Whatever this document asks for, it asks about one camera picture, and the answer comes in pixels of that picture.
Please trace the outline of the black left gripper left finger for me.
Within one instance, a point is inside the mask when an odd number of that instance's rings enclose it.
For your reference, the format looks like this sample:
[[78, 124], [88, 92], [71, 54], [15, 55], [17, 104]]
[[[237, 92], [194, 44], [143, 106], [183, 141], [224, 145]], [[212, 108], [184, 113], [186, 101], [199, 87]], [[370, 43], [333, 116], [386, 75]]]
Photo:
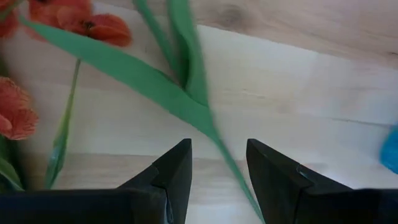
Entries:
[[115, 189], [0, 195], [0, 224], [184, 224], [192, 185], [192, 141], [183, 139]]

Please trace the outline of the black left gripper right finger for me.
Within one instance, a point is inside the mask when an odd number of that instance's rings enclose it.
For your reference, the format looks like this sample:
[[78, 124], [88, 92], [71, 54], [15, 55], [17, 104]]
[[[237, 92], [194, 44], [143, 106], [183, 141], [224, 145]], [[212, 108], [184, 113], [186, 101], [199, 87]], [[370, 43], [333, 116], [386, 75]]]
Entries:
[[398, 189], [352, 189], [257, 139], [246, 160], [266, 224], [398, 224]]

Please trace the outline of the blue glass vase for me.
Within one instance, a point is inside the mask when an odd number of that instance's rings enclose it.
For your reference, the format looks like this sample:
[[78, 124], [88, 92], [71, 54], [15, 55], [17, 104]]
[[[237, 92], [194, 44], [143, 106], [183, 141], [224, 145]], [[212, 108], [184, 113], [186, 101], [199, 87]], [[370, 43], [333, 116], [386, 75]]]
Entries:
[[380, 163], [398, 174], [398, 123], [391, 128], [380, 151]]

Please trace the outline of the green leafy flower stem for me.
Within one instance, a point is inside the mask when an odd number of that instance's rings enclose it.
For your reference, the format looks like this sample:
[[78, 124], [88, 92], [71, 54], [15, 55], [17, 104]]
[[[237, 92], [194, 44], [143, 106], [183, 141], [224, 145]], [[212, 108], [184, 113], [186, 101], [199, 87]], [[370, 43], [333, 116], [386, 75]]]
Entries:
[[179, 84], [174, 83], [166, 74], [142, 60], [97, 40], [30, 22], [24, 17], [20, 20], [24, 25], [45, 37], [51, 44], [151, 99], [170, 114], [191, 124], [208, 136], [217, 145], [253, 210], [262, 219], [258, 203], [214, 124], [208, 102], [203, 54], [189, 0], [166, 0], [169, 24], [175, 37], [177, 51], [173, 50], [167, 40], [149, 9], [147, 0], [132, 1], [154, 35], [171, 69], [177, 73]]

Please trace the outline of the orange poppy flower bunch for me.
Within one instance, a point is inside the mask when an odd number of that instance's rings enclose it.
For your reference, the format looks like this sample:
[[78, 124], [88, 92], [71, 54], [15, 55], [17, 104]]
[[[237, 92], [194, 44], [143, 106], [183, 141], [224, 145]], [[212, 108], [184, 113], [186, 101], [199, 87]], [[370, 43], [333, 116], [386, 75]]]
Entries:
[[[127, 24], [120, 17], [112, 14], [93, 14], [90, 0], [28, 1], [29, 17], [34, 22], [118, 47], [127, 47], [132, 43], [132, 34]], [[54, 186], [65, 161], [80, 65], [81, 60], [77, 59], [65, 111], [63, 112], [58, 132], [53, 140], [52, 153], [44, 177], [44, 187], [46, 189], [51, 189]]]
[[35, 133], [39, 117], [30, 96], [8, 77], [0, 77], [0, 134], [23, 140]]

